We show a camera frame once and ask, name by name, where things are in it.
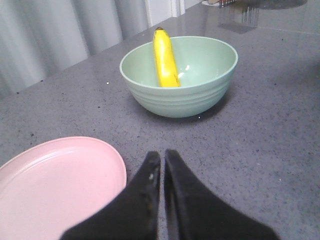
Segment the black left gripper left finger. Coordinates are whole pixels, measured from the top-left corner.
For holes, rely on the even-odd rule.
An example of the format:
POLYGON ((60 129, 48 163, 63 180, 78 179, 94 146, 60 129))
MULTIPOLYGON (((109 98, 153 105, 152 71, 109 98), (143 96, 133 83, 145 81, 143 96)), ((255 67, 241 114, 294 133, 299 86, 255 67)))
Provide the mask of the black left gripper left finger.
POLYGON ((62 240, 155 240, 158 237, 161 158, 147 153, 140 169, 103 209, 66 230, 62 240))

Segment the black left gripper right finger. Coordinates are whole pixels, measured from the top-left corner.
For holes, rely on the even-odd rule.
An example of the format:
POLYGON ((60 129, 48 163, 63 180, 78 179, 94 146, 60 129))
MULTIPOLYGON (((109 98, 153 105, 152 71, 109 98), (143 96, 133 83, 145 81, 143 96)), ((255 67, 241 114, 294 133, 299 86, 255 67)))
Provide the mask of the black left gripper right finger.
POLYGON ((165 152, 164 196, 171 240, 277 240, 276 233, 212 193, 173 149, 165 152))

